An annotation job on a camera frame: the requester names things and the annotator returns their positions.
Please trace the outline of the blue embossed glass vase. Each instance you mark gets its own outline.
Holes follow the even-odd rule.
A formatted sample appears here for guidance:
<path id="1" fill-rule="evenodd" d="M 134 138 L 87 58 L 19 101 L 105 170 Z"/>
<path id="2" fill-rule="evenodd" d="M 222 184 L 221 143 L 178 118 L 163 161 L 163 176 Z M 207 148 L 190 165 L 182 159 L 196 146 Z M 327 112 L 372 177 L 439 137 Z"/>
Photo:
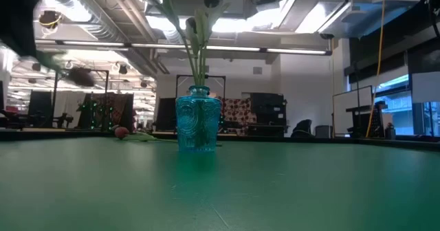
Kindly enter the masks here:
<path id="1" fill-rule="evenodd" d="M 221 115 L 221 101 L 206 86 L 193 85 L 176 100 L 177 141 L 183 152 L 213 152 Z"/>

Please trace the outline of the red floral divider panel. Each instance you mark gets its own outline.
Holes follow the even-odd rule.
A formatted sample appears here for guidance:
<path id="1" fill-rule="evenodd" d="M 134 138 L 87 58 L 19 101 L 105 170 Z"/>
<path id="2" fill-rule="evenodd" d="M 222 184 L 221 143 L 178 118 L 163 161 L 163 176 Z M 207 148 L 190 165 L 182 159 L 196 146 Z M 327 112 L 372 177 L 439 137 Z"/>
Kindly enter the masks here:
<path id="1" fill-rule="evenodd" d="M 256 124 L 256 114 L 252 112 L 250 98 L 220 98 L 222 102 L 221 116 L 223 129 L 238 136 L 248 135 L 248 125 Z"/>

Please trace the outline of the black cabinet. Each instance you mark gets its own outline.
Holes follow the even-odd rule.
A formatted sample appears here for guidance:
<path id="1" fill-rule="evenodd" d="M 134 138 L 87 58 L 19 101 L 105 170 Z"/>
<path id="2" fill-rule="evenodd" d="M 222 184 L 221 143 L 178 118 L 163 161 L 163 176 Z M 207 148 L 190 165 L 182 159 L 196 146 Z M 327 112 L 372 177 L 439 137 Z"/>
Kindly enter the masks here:
<path id="1" fill-rule="evenodd" d="M 282 138 L 288 129 L 283 94 L 251 93 L 251 112 L 256 121 L 248 124 L 248 135 Z"/>

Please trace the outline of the plain black divider panel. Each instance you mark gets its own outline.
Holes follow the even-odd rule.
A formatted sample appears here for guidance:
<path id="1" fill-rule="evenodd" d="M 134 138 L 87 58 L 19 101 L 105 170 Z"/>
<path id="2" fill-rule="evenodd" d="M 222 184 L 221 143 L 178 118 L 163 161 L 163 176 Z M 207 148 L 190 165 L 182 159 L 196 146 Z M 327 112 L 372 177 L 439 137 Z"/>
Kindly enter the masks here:
<path id="1" fill-rule="evenodd" d="M 176 98 L 160 98 L 156 117 L 158 131 L 174 131 L 177 123 Z"/>

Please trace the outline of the green table mat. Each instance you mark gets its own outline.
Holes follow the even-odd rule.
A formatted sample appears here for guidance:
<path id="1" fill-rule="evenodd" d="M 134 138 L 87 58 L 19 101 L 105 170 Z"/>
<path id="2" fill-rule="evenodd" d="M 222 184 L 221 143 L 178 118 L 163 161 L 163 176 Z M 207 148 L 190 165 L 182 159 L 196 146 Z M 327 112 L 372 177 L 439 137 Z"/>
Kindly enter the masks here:
<path id="1" fill-rule="evenodd" d="M 0 142 L 0 231 L 440 231 L 440 153 L 360 144 Z"/>

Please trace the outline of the black office chair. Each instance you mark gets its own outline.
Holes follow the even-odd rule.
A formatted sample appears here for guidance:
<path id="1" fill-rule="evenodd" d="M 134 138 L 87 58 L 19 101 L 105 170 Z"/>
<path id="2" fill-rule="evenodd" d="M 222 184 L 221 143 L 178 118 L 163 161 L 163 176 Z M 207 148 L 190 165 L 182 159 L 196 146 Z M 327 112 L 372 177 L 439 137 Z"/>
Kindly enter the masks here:
<path id="1" fill-rule="evenodd" d="M 311 133 L 311 123 L 310 119 L 301 120 L 296 127 L 293 129 L 290 138 L 311 138 L 313 137 Z"/>

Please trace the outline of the dark patterned divider panel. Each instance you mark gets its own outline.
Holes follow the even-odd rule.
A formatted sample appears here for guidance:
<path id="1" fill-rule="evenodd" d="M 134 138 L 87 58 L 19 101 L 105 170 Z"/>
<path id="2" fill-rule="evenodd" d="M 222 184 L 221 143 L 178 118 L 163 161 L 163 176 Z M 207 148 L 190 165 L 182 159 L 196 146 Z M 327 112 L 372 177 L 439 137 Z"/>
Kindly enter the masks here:
<path id="1" fill-rule="evenodd" d="M 113 127 L 134 128 L 133 94 L 87 93 L 82 104 L 77 128 L 110 131 Z"/>

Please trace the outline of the grey waste bin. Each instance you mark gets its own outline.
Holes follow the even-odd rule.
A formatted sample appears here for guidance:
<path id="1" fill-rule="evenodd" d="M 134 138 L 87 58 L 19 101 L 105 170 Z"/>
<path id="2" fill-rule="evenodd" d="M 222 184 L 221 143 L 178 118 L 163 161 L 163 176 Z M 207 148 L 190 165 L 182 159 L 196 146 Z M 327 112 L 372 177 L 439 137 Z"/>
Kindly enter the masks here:
<path id="1" fill-rule="evenodd" d="M 316 138 L 332 138 L 333 127 L 329 125 L 319 125 L 315 127 Z"/>

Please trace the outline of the black-framed whiteboard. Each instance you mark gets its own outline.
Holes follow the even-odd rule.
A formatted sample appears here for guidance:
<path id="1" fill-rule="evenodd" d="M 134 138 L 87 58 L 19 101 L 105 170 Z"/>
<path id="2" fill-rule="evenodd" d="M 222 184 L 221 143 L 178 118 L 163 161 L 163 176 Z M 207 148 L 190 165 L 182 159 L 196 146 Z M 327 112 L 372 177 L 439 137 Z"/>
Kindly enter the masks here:
<path id="1" fill-rule="evenodd" d="M 350 109 L 371 106 L 372 86 L 339 93 L 333 96 L 333 130 L 335 136 L 348 134 L 348 128 L 353 126 L 353 111 Z"/>

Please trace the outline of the black standing desk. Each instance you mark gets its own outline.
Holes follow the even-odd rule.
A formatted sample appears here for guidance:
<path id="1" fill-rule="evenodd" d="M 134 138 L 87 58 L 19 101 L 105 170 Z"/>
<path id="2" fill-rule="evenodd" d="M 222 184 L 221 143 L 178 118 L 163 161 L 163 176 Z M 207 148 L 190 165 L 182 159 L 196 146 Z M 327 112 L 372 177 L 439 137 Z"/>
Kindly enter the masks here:
<path id="1" fill-rule="evenodd" d="M 347 131 L 351 138 L 365 138 L 367 131 L 368 138 L 384 138 L 385 128 L 382 117 L 382 110 L 388 106 L 384 101 L 376 102 L 373 107 L 373 115 L 371 114 L 371 105 L 353 107 L 346 109 L 347 113 L 352 115 L 353 125 Z"/>

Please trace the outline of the black metal gantry frame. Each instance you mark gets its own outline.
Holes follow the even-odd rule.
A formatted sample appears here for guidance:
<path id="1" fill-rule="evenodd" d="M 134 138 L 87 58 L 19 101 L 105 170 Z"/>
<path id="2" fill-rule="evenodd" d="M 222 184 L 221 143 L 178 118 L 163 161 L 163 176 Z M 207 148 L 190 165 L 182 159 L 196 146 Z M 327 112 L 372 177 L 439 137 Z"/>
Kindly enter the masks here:
<path id="1" fill-rule="evenodd" d="M 210 97 L 226 96 L 226 77 L 206 75 L 205 86 L 210 89 Z M 178 74 L 175 78 L 175 97 L 188 96 L 189 88 L 195 85 L 195 79 L 190 74 Z"/>

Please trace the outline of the silver round air duct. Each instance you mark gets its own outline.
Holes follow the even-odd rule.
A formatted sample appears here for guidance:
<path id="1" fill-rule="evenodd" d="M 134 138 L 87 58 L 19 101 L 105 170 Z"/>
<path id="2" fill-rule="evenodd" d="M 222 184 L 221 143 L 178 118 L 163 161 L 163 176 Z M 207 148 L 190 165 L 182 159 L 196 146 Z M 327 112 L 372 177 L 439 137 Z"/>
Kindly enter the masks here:
<path id="1" fill-rule="evenodd" d="M 146 20 L 144 0 L 41 0 L 96 40 L 156 42 Z"/>

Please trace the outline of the silver rectangular air duct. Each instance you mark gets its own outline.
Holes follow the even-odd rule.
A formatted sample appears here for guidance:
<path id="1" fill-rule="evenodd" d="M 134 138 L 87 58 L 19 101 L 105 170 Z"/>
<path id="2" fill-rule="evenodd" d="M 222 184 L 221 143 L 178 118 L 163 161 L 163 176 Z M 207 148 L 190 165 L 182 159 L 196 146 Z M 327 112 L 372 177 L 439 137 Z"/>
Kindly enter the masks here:
<path id="1" fill-rule="evenodd" d="M 378 30 L 382 24 L 401 16 L 421 0 L 323 0 L 334 4 L 319 27 L 321 34 L 339 38 L 361 38 Z"/>

